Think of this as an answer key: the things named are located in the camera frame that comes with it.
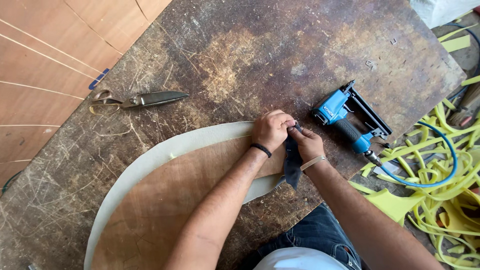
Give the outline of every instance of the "black bracelet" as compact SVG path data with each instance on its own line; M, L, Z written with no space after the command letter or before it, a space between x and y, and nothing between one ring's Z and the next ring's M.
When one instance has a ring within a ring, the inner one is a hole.
M270 151L268 151L268 149L263 147L263 145L261 145L261 144L251 144L250 147L256 147L256 148L260 149L261 151L265 152L265 154L267 154L267 156L269 158L272 156L272 153L270 153Z

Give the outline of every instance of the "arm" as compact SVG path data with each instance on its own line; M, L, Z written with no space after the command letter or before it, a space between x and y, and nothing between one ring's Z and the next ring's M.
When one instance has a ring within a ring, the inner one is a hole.
M325 156L319 135L289 129L298 142L304 161ZM442 270L428 250L376 206L358 193L328 162L320 161L305 170L355 249L373 270Z
M255 121L252 141L273 152L293 125L290 115L271 111ZM267 158L265 152L252 147L232 166L190 215L164 269L215 269L253 178Z

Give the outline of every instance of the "workbench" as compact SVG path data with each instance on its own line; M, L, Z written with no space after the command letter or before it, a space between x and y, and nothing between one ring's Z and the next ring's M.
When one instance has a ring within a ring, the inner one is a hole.
M367 160L312 122L313 105L356 79L394 130L392 142L464 78L406 0L173 0L0 199L0 265L81 269L110 187L170 137L282 109L322 136L331 164L349 178ZM119 99L161 90L190 96L95 116L88 107L102 89ZM234 268L320 202L303 176L297 191L282 184L244 205L218 268Z

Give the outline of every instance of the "blue jeans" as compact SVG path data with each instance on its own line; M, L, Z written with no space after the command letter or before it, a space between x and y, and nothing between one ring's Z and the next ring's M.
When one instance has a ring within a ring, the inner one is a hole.
M349 270L361 270L359 255L325 203L317 206L286 233L249 255L239 270L252 270L274 250L293 246L320 250L338 260Z

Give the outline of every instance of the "man's left hand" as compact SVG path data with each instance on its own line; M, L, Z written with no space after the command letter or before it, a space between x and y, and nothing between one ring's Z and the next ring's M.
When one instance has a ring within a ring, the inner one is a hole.
M296 121L281 110L273 110L255 120L252 142L262 145L268 151L275 151L288 136L287 128Z

